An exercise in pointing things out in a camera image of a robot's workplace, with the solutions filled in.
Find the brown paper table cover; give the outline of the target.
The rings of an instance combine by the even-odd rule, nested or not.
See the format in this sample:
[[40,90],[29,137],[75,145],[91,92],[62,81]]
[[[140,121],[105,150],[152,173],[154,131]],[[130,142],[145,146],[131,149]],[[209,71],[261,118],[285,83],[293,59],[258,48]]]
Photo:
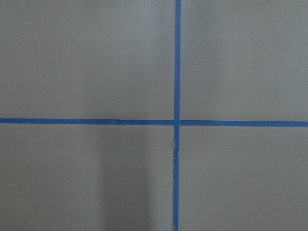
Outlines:
[[305,231],[305,0],[3,0],[3,231]]

